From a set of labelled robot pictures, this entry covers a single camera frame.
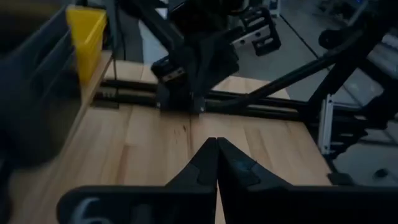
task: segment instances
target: wooden tabletop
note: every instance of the wooden tabletop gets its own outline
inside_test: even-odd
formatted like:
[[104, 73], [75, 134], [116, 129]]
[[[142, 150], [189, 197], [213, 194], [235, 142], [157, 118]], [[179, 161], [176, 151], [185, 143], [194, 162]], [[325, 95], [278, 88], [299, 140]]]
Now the wooden tabletop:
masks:
[[[118, 77], [155, 82], [148, 66], [118, 62]], [[112, 68], [107, 76], [112, 77]], [[229, 77], [216, 89], [249, 92], [266, 82]], [[288, 98], [286, 91], [273, 95]], [[189, 116], [121, 105], [90, 108], [60, 155], [11, 178], [11, 223], [56, 223], [55, 206], [81, 185], [164, 185], [208, 137], [226, 137], [265, 168], [295, 185], [330, 185], [330, 172], [303, 123], [222, 114]], [[224, 223], [220, 198], [216, 222]]]

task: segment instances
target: gray floor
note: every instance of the gray floor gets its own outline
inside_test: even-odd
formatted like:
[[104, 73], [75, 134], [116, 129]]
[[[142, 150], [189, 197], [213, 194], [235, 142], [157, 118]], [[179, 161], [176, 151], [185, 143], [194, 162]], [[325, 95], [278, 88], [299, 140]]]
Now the gray floor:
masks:
[[[239, 76], [272, 81], [316, 59], [316, 56], [311, 53], [287, 23], [297, 31], [317, 55], [324, 54], [325, 50], [318, 45], [318, 37], [323, 30], [336, 29], [338, 25], [328, 18], [317, 16], [320, 12], [316, 3], [317, 1], [314, 0], [283, 0], [281, 12], [286, 22], [281, 18], [275, 20], [282, 47], [264, 57], [255, 56], [250, 47], [238, 49]], [[154, 47], [159, 43], [150, 40], [146, 34], [147, 31], [141, 28], [141, 35], [145, 40], [142, 41], [138, 35], [139, 25], [135, 19], [122, 14], [122, 27], [126, 37], [127, 60], [142, 62], [145, 58], [145, 61], [153, 61], [163, 56], [164, 51]], [[307, 100], [326, 74], [326, 70], [320, 71], [288, 87], [287, 91], [290, 97], [295, 100]], [[341, 88], [335, 95], [335, 100], [351, 105], [363, 105], [381, 92], [382, 88], [377, 83], [357, 70], [345, 83], [344, 88]], [[390, 136], [398, 141], [398, 126], [396, 124], [389, 125], [388, 135], [381, 131], [369, 130], [369, 132], [371, 134], [367, 139], [388, 141]], [[392, 177], [383, 180], [373, 179], [373, 173], [382, 168], [389, 169], [393, 174], [398, 175], [397, 159], [398, 149], [394, 147], [357, 144], [337, 158], [335, 165], [340, 172], [349, 173], [359, 184], [398, 185]]]

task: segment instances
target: yellow container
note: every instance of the yellow container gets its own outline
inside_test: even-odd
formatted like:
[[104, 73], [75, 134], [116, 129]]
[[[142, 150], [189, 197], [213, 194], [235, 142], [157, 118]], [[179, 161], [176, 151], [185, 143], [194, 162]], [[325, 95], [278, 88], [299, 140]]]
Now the yellow container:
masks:
[[67, 21], [76, 47], [80, 83], [86, 85], [101, 57], [106, 13], [101, 9], [70, 6]]

